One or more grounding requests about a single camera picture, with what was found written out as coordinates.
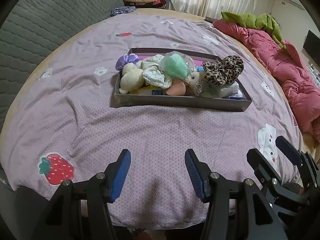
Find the television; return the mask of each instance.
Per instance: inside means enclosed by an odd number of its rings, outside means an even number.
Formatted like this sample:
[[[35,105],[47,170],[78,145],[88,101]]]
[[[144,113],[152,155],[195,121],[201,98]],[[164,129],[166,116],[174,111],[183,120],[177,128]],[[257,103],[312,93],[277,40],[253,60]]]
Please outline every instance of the television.
[[[320,38],[309,30],[303,48],[312,57],[312,59],[320,66]]]

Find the leopard print scrunchie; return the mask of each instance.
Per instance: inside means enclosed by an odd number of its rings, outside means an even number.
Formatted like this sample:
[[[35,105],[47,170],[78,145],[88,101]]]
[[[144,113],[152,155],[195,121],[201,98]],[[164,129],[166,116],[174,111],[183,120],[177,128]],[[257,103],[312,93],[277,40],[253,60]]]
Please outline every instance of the leopard print scrunchie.
[[[213,85],[232,84],[244,68],[243,60],[236,56],[227,56],[221,62],[203,61],[204,78]]]

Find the quilted headboard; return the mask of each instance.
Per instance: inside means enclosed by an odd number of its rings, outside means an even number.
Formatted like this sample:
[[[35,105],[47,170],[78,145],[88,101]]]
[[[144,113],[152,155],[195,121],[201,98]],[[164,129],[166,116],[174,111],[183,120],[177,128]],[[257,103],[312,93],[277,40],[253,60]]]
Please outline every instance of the quilted headboard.
[[[0,29],[0,131],[32,71],[65,41],[122,5],[122,0],[17,2]]]

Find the gray cardboard box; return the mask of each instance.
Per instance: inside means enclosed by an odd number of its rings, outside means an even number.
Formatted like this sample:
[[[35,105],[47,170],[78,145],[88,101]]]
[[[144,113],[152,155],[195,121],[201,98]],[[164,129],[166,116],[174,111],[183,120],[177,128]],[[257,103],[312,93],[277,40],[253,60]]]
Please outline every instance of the gray cardboard box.
[[[132,48],[128,54],[134,53],[138,56],[154,56],[156,54],[165,55],[168,52],[178,51],[189,55],[194,60],[208,60],[212,62],[221,61],[218,56],[205,53],[181,50],[181,49],[160,49],[160,48]],[[114,90],[114,100],[112,107],[122,106],[183,106],[195,108],[207,108],[221,111],[243,112],[251,104],[252,100],[245,90],[241,82],[236,80],[239,88],[244,96],[244,100],[224,99],[224,98],[202,98],[202,97],[186,97],[186,96],[145,96],[145,95],[122,95],[119,93],[121,73],[118,74]]]

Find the purple scrunchie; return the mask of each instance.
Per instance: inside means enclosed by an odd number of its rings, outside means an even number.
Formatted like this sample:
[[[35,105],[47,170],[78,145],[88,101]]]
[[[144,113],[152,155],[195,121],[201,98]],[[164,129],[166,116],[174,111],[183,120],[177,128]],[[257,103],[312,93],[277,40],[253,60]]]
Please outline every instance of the purple scrunchie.
[[[121,70],[123,69],[124,65],[127,64],[127,63],[133,63],[133,64],[136,64],[138,61],[139,61],[139,57],[135,54],[124,54],[123,56],[121,56],[117,63],[116,63],[116,70]]]

